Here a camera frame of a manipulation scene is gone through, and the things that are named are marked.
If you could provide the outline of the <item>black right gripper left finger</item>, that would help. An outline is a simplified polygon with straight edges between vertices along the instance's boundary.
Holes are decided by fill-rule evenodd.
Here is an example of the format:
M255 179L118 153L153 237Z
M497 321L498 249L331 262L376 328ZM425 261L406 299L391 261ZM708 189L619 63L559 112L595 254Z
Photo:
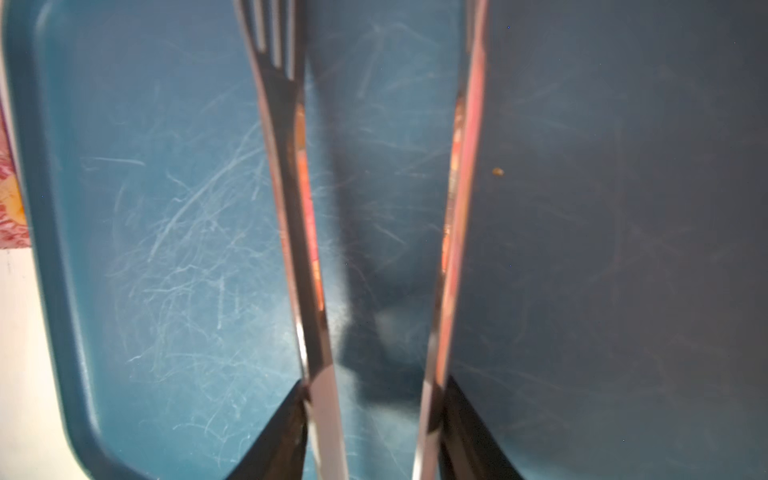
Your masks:
M301 480L307 448L305 387L297 381L227 480Z

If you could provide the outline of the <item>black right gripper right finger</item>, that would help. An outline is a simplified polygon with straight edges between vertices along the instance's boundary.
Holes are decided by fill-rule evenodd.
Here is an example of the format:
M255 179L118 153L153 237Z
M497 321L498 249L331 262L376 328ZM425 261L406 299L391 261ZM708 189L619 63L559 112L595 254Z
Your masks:
M523 480L453 377L444 395L442 426L442 479Z

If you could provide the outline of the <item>metal serving tongs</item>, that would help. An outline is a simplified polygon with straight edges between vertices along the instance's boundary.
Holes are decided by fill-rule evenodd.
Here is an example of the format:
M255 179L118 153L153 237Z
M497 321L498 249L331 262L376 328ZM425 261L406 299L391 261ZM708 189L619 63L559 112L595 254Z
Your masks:
M239 1L235 10L258 95L292 321L299 348L307 448L323 479L348 477L306 151L305 5ZM439 452L458 291L485 93L488 5L465 5L462 82L454 113L438 298L431 327L414 475L440 474Z

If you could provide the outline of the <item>floral paper gift bag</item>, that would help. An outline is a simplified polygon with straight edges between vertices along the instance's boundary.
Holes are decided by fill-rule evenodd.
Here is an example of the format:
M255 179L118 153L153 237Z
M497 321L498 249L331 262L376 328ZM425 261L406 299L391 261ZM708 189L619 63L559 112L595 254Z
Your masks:
M29 230L4 114L1 114L0 157L1 248L28 248L31 245Z

